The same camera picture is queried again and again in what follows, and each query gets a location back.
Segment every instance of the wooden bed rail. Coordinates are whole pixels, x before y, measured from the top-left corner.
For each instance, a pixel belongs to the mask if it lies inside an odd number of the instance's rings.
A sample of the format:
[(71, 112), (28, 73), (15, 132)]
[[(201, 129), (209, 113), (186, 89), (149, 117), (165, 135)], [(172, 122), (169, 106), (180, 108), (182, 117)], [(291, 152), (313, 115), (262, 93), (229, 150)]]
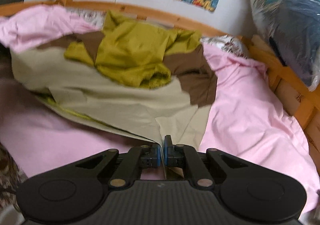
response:
[(200, 22), (181, 17), (179, 15), (168, 12), (139, 7), (130, 4), (113, 3), (113, 2), (99, 2), (99, 1), (74, 1), (74, 0), (56, 0), (43, 2), (18, 2), (0, 6), (0, 16), (11, 16), (15, 13), (34, 5), (61, 5), (64, 7), (83, 8), (91, 10), (115, 10), (127, 14), (135, 14), (139, 19), (152, 18), (159, 23), (168, 24), (170, 27), (188, 30), (200, 30), (206, 36), (222, 36), (227, 33), (202, 24)]
[(297, 75), (289, 67), (282, 66), (280, 61), (270, 52), (257, 49), (253, 45), (249, 45), (248, 49), (253, 59), (264, 62), (269, 67), (269, 86), (273, 92), (280, 81), (285, 80), (302, 96), (294, 116), (301, 127), (305, 129), (314, 117), (316, 110), (320, 111), (320, 87), (314, 92), (310, 92)]

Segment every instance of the crumpled fabric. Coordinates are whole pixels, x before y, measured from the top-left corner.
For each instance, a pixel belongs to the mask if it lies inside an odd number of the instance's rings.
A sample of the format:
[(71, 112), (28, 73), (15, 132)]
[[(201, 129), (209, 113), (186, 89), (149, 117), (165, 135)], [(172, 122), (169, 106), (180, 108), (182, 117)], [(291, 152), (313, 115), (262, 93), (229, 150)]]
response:
[(298, 180), (307, 192), (302, 213), (318, 203), (319, 175), (298, 121), (288, 116), (268, 86), (266, 66), (203, 44), (218, 77), (199, 152), (217, 148)]
[(0, 42), (13, 52), (37, 47), (72, 33), (83, 34), (98, 28), (62, 6), (38, 5), (10, 18), (0, 18)]
[(233, 36), (201, 37), (200, 42), (203, 44), (215, 45), (226, 53), (232, 53), (243, 58), (250, 58), (249, 51), (244, 43)]
[[(148, 144), (59, 116), (13, 78), (9, 58), (1, 55), (0, 143), (27, 177), (110, 148), (126, 153), (133, 146)], [(164, 172), (161, 168), (156, 172), (143, 170), (141, 178), (161, 180), (164, 179)]]
[(171, 81), (170, 70), (162, 63), (165, 55), (187, 53), (200, 44), (199, 31), (165, 30), (109, 11), (96, 60), (88, 60), (83, 42), (66, 50), (67, 59), (90, 66), (120, 84), (136, 88), (159, 88)]

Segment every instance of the patterned fabric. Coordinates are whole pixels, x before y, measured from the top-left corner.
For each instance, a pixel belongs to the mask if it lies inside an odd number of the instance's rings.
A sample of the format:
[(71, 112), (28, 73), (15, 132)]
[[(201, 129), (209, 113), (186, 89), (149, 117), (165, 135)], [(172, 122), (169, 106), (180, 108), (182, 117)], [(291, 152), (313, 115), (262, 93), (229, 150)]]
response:
[(14, 192), (26, 179), (27, 176), (0, 144), (0, 212), (8, 205), (13, 205), (18, 212), (20, 211)]
[(233, 36), (220, 36), (220, 37), (202, 37), (201, 43), (215, 45), (224, 52), (232, 53), (236, 56), (249, 58), (249, 51), (247, 47), (238, 39)]
[(87, 10), (81, 8), (66, 8), (68, 12), (76, 13), (88, 23), (102, 29), (107, 13), (99, 10)]

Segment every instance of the wooden bed frame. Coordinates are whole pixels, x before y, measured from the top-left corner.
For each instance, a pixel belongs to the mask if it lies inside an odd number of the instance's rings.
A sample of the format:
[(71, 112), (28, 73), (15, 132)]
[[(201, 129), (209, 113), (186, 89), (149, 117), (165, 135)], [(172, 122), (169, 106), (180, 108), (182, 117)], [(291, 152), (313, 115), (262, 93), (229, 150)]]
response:
[[(205, 36), (220, 36), (226, 33), (205, 24), (151, 8), (129, 4), (95, 1), (56, 0), (44, 2), (21, 2), (0, 6), (0, 16), (11, 16), (25, 8), (39, 5), (59, 4), (64, 7), (90, 10), (116, 10), (125, 14), (133, 14), (139, 20), (154, 20), (163, 25), (179, 29), (200, 30)], [(294, 115), (304, 130), (308, 142), (309, 153), (320, 172), (320, 86), (314, 92), (295, 75), (289, 67), (283, 67), (278, 59), (267, 50), (255, 45), (251, 40), (240, 37), (247, 46), (253, 59), (268, 66), (269, 86), (284, 105), (284, 109)]]

